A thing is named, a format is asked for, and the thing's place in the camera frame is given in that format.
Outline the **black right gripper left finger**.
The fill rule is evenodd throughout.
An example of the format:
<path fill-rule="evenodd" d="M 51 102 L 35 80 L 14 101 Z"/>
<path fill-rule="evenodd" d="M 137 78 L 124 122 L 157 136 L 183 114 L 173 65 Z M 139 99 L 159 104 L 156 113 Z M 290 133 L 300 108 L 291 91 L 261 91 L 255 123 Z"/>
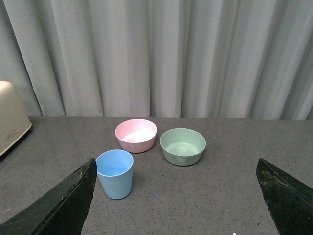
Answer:
<path fill-rule="evenodd" d="M 29 207 L 0 226 L 2 235 L 79 235 L 97 178 L 92 158 Z"/>

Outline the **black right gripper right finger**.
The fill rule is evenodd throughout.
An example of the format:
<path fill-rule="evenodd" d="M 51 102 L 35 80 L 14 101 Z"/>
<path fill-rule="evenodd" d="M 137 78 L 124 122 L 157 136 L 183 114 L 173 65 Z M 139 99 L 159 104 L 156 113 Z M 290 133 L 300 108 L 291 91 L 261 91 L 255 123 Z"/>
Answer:
<path fill-rule="evenodd" d="M 313 189 L 264 159 L 256 176 L 264 201 L 281 235 L 313 233 Z"/>

